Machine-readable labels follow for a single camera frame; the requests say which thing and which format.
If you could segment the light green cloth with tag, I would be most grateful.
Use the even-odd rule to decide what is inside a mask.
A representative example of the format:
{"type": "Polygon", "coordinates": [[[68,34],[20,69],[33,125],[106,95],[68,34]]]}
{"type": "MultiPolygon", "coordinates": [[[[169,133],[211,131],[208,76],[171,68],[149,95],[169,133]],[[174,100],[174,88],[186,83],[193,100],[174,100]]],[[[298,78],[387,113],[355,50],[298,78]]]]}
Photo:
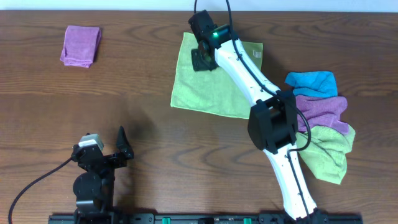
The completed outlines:
{"type": "Polygon", "coordinates": [[[194,71],[191,50],[197,46],[195,36],[185,32],[178,54],[171,107],[248,119],[248,100],[222,68],[194,71]]]}

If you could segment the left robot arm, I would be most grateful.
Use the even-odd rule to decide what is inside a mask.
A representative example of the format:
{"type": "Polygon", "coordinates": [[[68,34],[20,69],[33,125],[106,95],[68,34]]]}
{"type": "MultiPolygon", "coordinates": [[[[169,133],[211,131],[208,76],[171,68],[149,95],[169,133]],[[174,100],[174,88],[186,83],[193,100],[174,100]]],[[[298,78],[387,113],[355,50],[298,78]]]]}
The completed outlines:
{"type": "Polygon", "coordinates": [[[113,208],[114,171],[126,167],[134,152],[121,126],[116,139],[117,152],[103,154],[104,144],[98,134],[87,134],[74,145],[72,161],[85,173],[73,184],[76,206],[81,213],[104,213],[113,208]]]}

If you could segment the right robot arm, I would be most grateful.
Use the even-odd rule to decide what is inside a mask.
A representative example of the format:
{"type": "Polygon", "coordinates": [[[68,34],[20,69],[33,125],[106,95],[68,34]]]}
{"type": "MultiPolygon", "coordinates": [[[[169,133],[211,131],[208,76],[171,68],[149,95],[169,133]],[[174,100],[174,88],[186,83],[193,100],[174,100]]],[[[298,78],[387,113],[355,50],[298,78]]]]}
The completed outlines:
{"type": "Polygon", "coordinates": [[[297,145],[298,118],[292,91],[269,81],[246,53],[232,24],[216,25],[206,10],[194,12],[188,24],[198,42],[192,50],[196,71],[222,68],[250,104],[248,133],[270,160],[279,183],[285,213],[293,223],[316,223],[318,211],[298,161],[306,146],[297,145]]]}

